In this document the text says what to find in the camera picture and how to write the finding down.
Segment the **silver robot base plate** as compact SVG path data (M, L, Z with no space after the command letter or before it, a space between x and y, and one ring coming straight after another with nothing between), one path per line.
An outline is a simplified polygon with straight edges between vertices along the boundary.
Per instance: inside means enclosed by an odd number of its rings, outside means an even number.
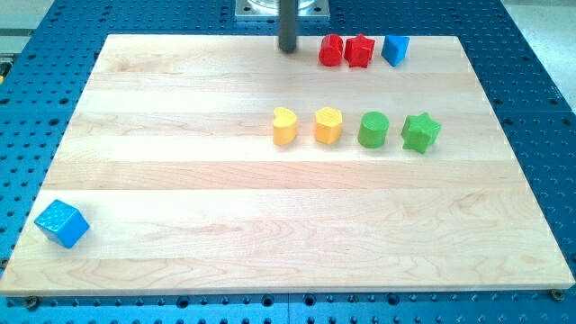
M329 0L298 0L300 18L328 19ZM235 17L240 21L265 20L278 16L280 0L236 0Z

